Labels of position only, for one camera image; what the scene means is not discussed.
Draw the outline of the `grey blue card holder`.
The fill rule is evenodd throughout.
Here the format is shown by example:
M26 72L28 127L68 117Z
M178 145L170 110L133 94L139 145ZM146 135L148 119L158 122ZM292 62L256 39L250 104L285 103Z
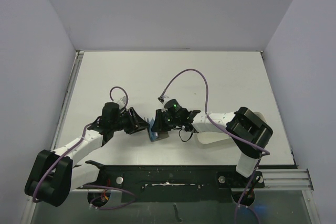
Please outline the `grey blue card holder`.
M154 124L154 118L147 118L146 122L148 123L149 127L148 127L148 135L149 135L149 139L151 142L156 142L159 140L163 140L169 137L169 133L168 132L153 132L152 131L152 126Z

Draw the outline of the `white plastic tray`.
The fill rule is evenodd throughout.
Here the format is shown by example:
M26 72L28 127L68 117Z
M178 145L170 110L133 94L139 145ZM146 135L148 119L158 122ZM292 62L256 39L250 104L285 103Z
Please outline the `white plastic tray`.
M263 114L241 107L236 112L206 113L201 111L192 123L200 143L223 144L232 136L252 142L266 127Z

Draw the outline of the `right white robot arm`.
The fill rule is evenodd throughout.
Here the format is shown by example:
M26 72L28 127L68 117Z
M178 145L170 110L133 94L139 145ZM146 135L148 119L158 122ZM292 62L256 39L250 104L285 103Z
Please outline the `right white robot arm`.
M241 151L234 173L234 182L241 187L251 183L259 160L268 154L265 147L273 135L271 127L246 107L231 113L189 111L171 99L156 110L151 131L168 132L177 128L196 134L225 133L231 137Z

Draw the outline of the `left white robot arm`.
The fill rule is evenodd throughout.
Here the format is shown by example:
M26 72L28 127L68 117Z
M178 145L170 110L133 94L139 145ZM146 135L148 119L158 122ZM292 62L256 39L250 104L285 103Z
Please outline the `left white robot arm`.
M84 126L82 134L53 151L40 151L34 161L24 188L34 203L41 201L60 206L69 193L87 183L96 188L105 185L107 175L99 168L81 168L78 162L91 152L103 147L115 132L134 134L149 128L134 108L121 108L118 103L107 102L101 115Z

